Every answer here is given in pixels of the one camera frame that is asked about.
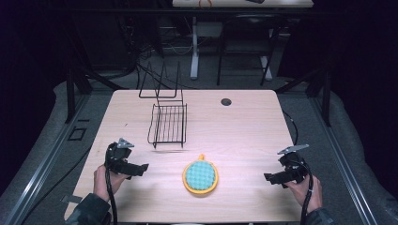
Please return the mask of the round teal and orange pot holder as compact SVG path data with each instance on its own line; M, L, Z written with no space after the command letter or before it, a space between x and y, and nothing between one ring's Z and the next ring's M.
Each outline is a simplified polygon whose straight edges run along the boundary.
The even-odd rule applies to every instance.
M182 182L186 190L193 194L208 194L219 182L217 168L205 160L201 154L198 159L188 164L182 173Z

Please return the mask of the person's right hand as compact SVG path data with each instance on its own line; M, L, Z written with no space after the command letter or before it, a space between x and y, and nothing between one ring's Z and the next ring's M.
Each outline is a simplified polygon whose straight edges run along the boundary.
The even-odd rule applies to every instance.
M303 205L306 199L307 193L312 193L311 199L309 200L307 206L307 213L311 213L314 210L321 208L323 206L323 197L322 197L322 186L321 182L316 176L313 176L313 187L309 188L310 176L307 175L305 179L301 183L295 182L287 182L286 186L292 191L295 199L297 200L299 205Z

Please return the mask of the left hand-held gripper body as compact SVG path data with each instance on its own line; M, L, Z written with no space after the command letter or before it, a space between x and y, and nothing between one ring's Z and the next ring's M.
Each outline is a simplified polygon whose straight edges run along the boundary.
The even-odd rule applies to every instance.
M133 144L123 138L120 138L118 142L111 143L106 151L105 167L114 173L131 173L133 168L127 158L132 147Z

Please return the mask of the black chair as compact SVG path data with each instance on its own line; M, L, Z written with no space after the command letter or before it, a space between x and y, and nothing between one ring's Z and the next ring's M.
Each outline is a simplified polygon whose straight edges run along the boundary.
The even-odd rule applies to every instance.
M278 36L286 25L280 15L237 15L222 24L217 48L219 59L217 84L224 70L248 71L260 69L263 85Z

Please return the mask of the black metal frame stand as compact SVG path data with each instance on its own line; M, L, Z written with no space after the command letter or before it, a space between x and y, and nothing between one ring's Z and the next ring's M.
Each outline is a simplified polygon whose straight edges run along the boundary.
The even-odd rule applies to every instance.
M122 87L114 82L111 82L100 76L91 66L88 60L84 44L82 43L73 19L67 19L65 21L64 34L68 40L72 50L69 53L69 72L67 73L67 102L68 102L68 115L66 123L69 123L76 114L76 103L75 103L75 88L83 95L90 95L93 88L89 83L88 79L94 79L100 82L112 90L126 90L126 87Z
M277 94L282 94L299 84L310 81L305 90L305 94L308 98L316 98L319 93L322 93L321 103L321 118L327 127L330 126L329 120L329 109L330 109L330 96L331 96L331 73L327 68L317 68L313 71L294 79L292 82L285 84L284 86L276 90Z

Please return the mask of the person's left hand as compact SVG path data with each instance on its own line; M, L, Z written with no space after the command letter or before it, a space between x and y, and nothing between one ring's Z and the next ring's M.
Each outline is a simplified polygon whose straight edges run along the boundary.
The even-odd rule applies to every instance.
M117 174L109 172L110 184L112 186L112 192L116 194L121 187L121 184L128 178L127 175L121 173ZM110 201L110 196L107 190L106 184L106 168L104 165L100 165L94 171L94 187L93 193L99 196L104 201Z

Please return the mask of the white desk with white legs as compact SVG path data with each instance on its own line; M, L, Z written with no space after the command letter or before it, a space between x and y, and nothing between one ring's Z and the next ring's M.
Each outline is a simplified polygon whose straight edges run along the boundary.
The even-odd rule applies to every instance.
M313 0L265 0L263 4L255 4L245 0L172 0L173 7L179 9L200 8L200 9L222 9L222 8L243 8L243 9L272 9L272 8L312 8ZM199 52L198 33L196 16L192 19L192 59L191 79L198 78Z

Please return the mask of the aluminium floor rail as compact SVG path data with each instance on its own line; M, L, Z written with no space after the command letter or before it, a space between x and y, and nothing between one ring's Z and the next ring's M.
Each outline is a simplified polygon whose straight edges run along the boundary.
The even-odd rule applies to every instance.
M94 119L91 96L78 98L77 113L69 123L61 103L43 129L31 153L0 197L0 225L62 225L68 204L91 145Z
M344 184L349 192L351 200L355 205L357 212L359 213L362 223L364 225L379 225L357 179L351 170L351 167L348 164L348 161L345 158L343 149L339 144L332 127L327 125L322 116L320 103L316 98L312 97L309 98L309 102L313 108L317 120L321 124L321 127L329 140L329 144L334 155L334 161L337 165L340 175L344 180Z

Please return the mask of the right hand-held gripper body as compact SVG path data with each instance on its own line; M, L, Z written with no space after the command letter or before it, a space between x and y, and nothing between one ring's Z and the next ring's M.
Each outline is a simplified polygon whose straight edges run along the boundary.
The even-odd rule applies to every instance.
M278 152L278 155L281 155L279 161L281 165L284 166L284 172L290 174L288 180L301 183L308 174L309 169L306 166L306 162L299 154L299 150L303 150L307 147L308 144L293 145Z

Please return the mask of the black wire rack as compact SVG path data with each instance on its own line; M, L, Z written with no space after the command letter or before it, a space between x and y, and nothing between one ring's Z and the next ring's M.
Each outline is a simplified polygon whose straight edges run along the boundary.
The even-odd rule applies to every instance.
M151 63L145 72L138 97L153 101L147 141L157 148L160 144L180 144L187 139L188 105L180 85L180 64L176 74L169 76L165 64L156 72Z

